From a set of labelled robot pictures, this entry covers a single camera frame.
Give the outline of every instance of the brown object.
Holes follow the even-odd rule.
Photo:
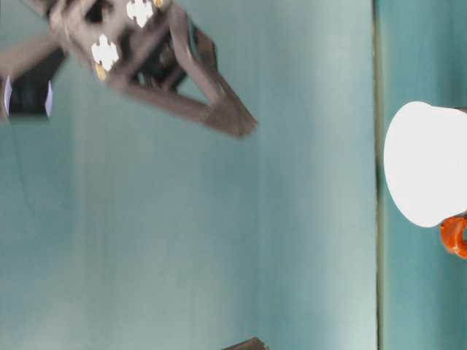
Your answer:
[[[467,243],[463,235],[467,228],[465,217],[450,217],[441,224],[441,242],[450,254],[467,259]]]
[[[51,81],[67,55],[114,90],[234,137],[256,120],[217,70],[214,42],[172,0],[145,2],[144,28],[129,17],[131,0],[23,0],[49,33],[0,54],[0,119],[44,114]],[[114,50],[111,58],[93,48]],[[112,59],[112,64],[104,64]],[[207,103],[178,93],[189,77]]]
[[[269,348],[265,346],[258,338],[253,338],[249,341],[236,344],[224,350],[269,350]]]

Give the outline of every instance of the orange handle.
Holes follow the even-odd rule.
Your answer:
[[[467,259],[467,242],[464,231],[467,228],[465,217],[450,217],[441,224],[441,241],[450,254]]]

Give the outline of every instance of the teal wall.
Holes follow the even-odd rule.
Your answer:
[[[467,105],[466,15],[461,0],[377,0],[380,152],[405,103]],[[382,348],[464,349],[465,262],[444,251],[438,228],[419,228],[402,216],[384,177],[380,203]]]
[[[271,349],[375,349],[370,1],[265,1],[260,334]]]
[[[203,3],[190,1],[193,19],[258,114],[249,1]],[[1,49],[46,30],[18,1],[0,18]],[[54,97],[50,124],[0,128],[0,349],[221,349],[254,336],[257,137],[121,98],[73,60]]]
[[[68,62],[48,125],[0,128],[0,349],[375,349],[370,2],[181,2],[257,133]],[[1,5],[0,49],[45,28]]]

